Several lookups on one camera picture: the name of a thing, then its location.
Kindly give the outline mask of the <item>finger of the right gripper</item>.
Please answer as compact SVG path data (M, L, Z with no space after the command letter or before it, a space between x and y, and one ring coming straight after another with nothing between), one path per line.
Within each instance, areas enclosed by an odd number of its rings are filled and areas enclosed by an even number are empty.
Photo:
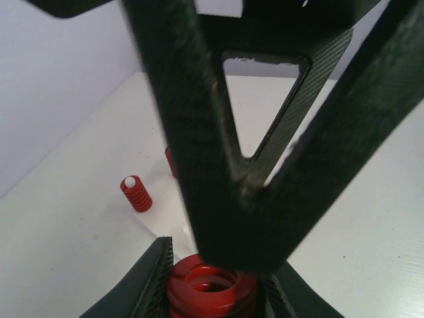
M232 269L277 269L422 99L423 2L391 1L272 181L241 184Z
M204 260L256 274L278 269L305 236L282 186L265 185L341 59L352 29L310 7L245 1L241 17L201 15L192 1L123 3L158 107ZM226 57L300 68L251 158L244 158L223 71Z

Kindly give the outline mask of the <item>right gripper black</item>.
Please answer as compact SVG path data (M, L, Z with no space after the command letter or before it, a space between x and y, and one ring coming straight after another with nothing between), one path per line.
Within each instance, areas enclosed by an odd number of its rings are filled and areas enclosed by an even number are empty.
M32 6L59 18L70 19L108 4L104 1L29 1ZM203 15L252 17L254 19L295 19L340 22L355 25L384 1L194 1Z

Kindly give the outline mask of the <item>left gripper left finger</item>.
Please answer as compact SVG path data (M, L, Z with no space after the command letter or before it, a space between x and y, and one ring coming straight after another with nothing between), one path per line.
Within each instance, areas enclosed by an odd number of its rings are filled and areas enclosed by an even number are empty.
M174 265L171 237L158 237L121 281L82 317L163 317L164 296Z

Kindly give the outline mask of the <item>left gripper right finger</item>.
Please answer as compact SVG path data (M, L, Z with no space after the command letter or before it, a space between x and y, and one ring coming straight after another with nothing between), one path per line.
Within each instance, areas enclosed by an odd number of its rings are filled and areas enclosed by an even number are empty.
M341 318L288 263L258 276L255 317Z

